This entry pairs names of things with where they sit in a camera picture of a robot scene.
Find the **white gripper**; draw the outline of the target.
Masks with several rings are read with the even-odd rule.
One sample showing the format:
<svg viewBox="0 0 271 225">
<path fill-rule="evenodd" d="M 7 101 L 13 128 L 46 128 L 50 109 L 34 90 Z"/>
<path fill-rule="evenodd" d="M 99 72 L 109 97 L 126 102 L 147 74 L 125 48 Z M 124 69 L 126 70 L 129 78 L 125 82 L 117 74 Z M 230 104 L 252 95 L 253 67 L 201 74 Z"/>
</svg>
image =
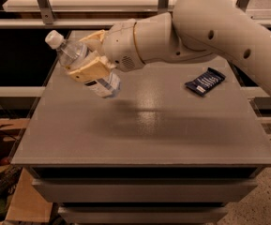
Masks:
<svg viewBox="0 0 271 225">
<path fill-rule="evenodd" d="M 91 53 L 65 66 L 67 75 L 79 83 L 85 83 L 109 76 L 114 68 L 123 72 L 142 69 L 144 62 L 135 45 L 135 24 L 136 21 L 130 19 L 116 23 L 108 32 L 99 30 L 83 37 L 81 42 Z"/>
</svg>

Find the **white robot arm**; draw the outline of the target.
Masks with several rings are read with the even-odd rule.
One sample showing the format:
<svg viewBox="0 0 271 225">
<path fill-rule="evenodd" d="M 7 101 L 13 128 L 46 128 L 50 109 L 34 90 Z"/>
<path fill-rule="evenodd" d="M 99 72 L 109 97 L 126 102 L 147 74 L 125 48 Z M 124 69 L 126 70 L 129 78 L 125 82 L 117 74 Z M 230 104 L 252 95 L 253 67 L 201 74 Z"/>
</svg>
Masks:
<svg viewBox="0 0 271 225">
<path fill-rule="evenodd" d="M 93 52 L 68 75 L 80 83 L 101 79 L 113 68 L 200 63 L 215 55 L 235 64 L 271 97 L 271 31 L 234 0 L 176 0 L 173 12 L 115 24 L 82 39 Z"/>
</svg>

